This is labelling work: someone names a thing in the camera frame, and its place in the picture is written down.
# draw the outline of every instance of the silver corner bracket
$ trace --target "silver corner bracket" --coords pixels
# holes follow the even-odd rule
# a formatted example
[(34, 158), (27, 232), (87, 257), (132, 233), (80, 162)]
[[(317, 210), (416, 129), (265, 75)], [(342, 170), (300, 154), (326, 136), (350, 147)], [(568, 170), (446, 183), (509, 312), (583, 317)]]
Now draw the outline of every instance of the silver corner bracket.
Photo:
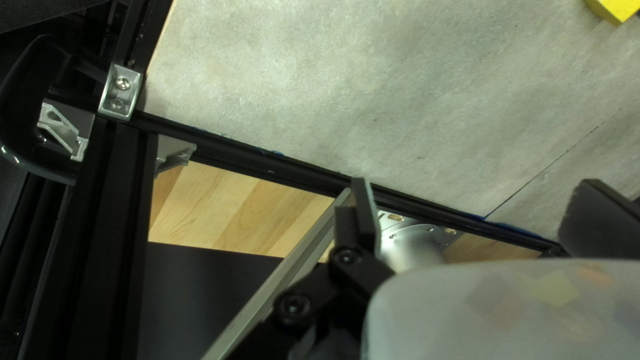
[(82, 161), (89, 144), (95, 115), (72, 106), (45, 99), (37, 127), (51, 135), (70, 154), (71, 160)]
[(104, 84), (98, 113), (129, 121), (142, 89), (143, 76), (124, 66), (112, 63)]
[(186, 166), (196, 149), (197, 146), (194, 143), (178, 140), (166, 135), (158, 135), (156, 175), (179, 165)]

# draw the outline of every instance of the yellow sponge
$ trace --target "yellow sponge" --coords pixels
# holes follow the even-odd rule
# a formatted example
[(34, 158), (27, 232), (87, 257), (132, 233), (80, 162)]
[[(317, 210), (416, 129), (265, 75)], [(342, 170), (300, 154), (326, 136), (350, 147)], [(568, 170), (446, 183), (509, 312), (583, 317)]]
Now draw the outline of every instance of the yellow sponge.
[(584, 0), (599, 16), (614, 26), (625, 22), (640, 10), (640, 0)]

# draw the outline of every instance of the black bolt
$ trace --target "black bolt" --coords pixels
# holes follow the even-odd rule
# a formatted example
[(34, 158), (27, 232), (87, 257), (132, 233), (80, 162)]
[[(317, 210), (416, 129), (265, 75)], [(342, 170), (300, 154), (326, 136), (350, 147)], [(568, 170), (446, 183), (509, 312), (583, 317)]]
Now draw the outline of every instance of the black bolt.
[(279, 308), (284, 315), (303, 316), (311, 309), (311, 300), (302, 294), (291, 294), (282, 298)]
[(351, 249), (342, 249), (336, 253), (335, 257), (338, 261), (345, 264), (353, 264), (355, 263), (360, 255), (355, 250)]

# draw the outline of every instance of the blurry white object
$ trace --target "blurry white object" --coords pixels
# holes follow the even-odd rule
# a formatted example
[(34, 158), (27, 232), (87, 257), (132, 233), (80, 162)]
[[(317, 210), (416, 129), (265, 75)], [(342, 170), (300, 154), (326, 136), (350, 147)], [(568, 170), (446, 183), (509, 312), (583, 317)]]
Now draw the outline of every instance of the blurry white object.
[(362, 359), (640, 359), (640, 262), (549, 259), (399, 274), (371, 299)]

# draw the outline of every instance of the wooden board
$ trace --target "wooden board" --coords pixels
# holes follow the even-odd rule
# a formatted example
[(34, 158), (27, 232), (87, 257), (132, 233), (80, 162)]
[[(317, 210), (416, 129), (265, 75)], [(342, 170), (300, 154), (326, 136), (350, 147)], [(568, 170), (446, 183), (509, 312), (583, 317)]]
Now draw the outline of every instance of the wooden board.
[(156, 180), (149, 240), (284, 257), (332, 201), (191, 162)]
[(444, 250), (444, 258), (450, 264), (472, 261), (498, 261), (535, 259), (540, 251), (495, 241), (482, 236), (464, 234)]

